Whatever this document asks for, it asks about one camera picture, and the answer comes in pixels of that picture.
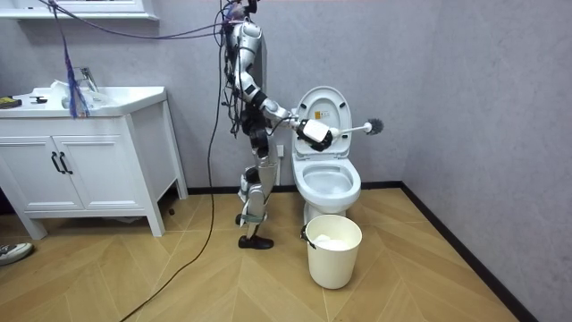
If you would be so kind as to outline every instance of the white cabinet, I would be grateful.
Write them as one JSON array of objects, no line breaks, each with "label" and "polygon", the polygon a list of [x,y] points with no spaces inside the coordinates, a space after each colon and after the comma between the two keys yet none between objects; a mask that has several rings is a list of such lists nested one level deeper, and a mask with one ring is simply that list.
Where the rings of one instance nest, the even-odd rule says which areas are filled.
[{"label": "white cabinet", "polygon": [[141,208],[121,136],[55,136],[54,142],[85,209]]},{"label": "white cabinet", "polygon": [[[158,20],[153,0],[56,0],[65,10],[89,19],[150,19]],[[63,13],[58,17],[69,18]],[[38,0],[0,0],[0,18],[53,19],[47,5]]]},{"label": "white cabinet", "polygon": [[11,202],[24,211],[83,209],[80,196],[59,167],[52,138],[0,138],[0,175],[13,187]]},{"label": "white cabinet", "polygon": [[34,239],[41,218],[145,216],[164,233],[157,201],[188,196],[167,101],[126,115],[12,117],[0,111],[0,187]]}]

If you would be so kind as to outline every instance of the toilet brush head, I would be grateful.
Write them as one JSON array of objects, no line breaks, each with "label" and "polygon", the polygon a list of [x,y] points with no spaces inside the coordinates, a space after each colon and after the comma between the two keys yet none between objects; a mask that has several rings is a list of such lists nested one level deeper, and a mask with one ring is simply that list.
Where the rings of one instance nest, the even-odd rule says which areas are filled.
[{"label": "toilet brush head", "polygon": [[372,125],[372,129],[366,132],[367,135],[379,134],[383,131],[383,122],[380,119],[369,119],[368,123]]}]

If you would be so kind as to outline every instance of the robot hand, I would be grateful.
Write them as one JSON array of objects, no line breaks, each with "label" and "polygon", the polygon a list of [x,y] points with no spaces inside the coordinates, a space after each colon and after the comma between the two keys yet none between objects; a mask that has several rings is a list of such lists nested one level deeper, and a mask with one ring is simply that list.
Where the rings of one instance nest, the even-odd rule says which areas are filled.
[{"label": "robot hand", "polygon": [[300,121],[296,133],[316,151],[322,152],[332,145],[333,136],[330,127],[316,120]]}]

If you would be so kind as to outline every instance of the black baseboard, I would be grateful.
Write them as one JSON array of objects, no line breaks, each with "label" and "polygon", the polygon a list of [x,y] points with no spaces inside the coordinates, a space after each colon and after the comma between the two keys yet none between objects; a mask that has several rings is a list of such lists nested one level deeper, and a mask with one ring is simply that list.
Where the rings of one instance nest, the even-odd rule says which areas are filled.
[{"label": "black baseboard", "polygon": [[402,186],[403,186],[402,181],[362,182],[361,183],[361,189],[363,189],[363,190],[401,188]]},{"label": "black baseboard", "polygon": [[[403,182],[401,181],[388,181],[388,182],[362,182],[361,189],[371,190],[371,189],[388,189],[388,188],[401,188]],[[231,187],[200,187],[200,188],[188,188],[189,194],[224,194],[224,193],[237,193],[239,191],[239,186]],[[298,188],[296,185],[280,185],[274,186],[272,192],[296,192]]]},{"label": "black baseboard", "polygon": [[411,199],[415,206],[437,229],[443,238],[457,251],[457,253],[473,268],[483,282],[497,295],[504,305],[519,320],[525,322],[538,322],[538,319],[501,283],[501,281],[477,258],[471,250],[461,242],[455,234],[429,209],[423,201],[405,184],[400,187]]}]

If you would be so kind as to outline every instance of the cabinet handle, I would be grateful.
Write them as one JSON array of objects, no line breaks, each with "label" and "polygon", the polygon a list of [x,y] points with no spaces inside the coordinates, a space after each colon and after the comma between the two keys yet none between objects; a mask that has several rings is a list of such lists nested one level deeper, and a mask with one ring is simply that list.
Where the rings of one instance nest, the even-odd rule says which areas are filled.
[{"label": "cabinet handle", "polygon": [[60,152],[60,162],[62,163],[63,170],[65,170],[65,171],[62,171],[62,174],[65,174],[66,172],[68,174],[73,174],[73,171],[68,170],[68,167],[65,166],[65,162],[63,161],[63,157],[65,157],[65,154],[63,152]]},{"label": "cabinet handle", "polygon": [[57,172],[59,172],[60,174],[65,174],[65,171],[60,170],[60,167],[57,166],[57,162],[55,162],[55,157],[57,157],[57,153],[52,151],[52,162],[54,163],[55,170],[57,170]]}]

